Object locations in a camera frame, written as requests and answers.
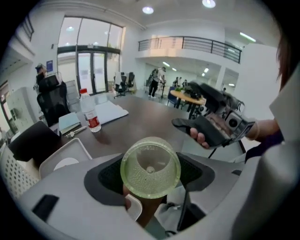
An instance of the blue sign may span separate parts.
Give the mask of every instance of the blue sign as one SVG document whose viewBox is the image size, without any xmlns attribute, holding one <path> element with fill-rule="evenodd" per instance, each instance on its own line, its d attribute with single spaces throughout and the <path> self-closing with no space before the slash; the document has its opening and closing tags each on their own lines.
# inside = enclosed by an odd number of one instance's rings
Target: blue sign
<svg viewBox="0 0 300 240">
<path fill-rule="evenodd" d="M 53 60 L 46 62 L 47 72 L 53 71 Z"/>
</svg>

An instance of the round wooden table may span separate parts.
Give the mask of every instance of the round wooden table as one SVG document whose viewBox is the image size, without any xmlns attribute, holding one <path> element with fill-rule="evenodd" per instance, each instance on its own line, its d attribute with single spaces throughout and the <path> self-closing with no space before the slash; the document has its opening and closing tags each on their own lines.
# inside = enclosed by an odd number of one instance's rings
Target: round wooden table
<svg viewBox="0 0 300 240">
<path fill-rule="evenodd" d="M 176 108 L 179 108 L 179 105 L 180 105 L 180 102 L 181 102 L 182 99 L 189 102 L 189 103 L 191 103 L 191 105 L 188 107 L 188 110 L 187 110 L 187 111 L 189 111 L 188 119 L 192 118 L 193 113 L 194 113 L 195 108 L 196 108 L 197 105 L 205 105 L 205 103 L 206 103 L 205 99 L 203 99 L 203 98 L 197 100 L 197 99 L 191 98 L 191 97 L 183 94 L 182 92 L 178 92 L 178 91 L 175 91 L 175 90 L 172 90 L 170 93 L 173 96 L 178 98 L 177 103 L 175 105 Z"/>
</svg>

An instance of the white perforated chair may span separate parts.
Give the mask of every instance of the white perforated chair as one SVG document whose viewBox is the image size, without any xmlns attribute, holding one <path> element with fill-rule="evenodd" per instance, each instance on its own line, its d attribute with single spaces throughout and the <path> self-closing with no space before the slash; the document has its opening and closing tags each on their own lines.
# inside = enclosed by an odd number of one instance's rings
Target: white perforated chair
<svg viewBox="0 0 300 240">
<path fill-rule="evenodd" d="M 0 174 L 10 194 L 19 198 L 24 192 L 38 182 L 15 160 L 13 153 L 4 144 L 1 148 Z"/>
</svg>

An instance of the blue chair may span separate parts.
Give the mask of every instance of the blue chair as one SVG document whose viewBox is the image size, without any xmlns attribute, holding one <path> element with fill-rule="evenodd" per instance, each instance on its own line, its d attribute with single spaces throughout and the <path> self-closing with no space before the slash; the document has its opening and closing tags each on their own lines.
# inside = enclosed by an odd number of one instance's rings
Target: blue chair
<svg viewBox="0 0 300 240">
<path fill-rule="evenodd" d="M 175 89 L 176 89 L 176 87 L 170 87 L 170 89 L 169 89 L 167 106 L 169 105 L 169 102 L 173 103 L 173 104 L 174 104 L 174 107 L 175 107 L 176 104 L 177 104 L 177 97 L 175 97 L 175 96 L 173 96 L 173 95 L 171 94 L 171 91 L 172 91 L 172 90 L 175 90 Z"/>
</svg>

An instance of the red bottle cap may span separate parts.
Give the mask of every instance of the red bottle cap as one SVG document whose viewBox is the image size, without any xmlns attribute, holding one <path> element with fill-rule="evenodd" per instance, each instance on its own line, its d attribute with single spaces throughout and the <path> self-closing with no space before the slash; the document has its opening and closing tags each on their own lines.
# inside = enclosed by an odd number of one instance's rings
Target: red bottle cap
<svg viewBox="0 0 300 240">
<path fill-rule="evenodd" d="M 88 92 L 88 90 L 86 89 L 86 88 L 82 88 L 82 89 L 80 89 L 80 94 L 83 94 L 83 93 L 87 93 Z"/>
</svg>

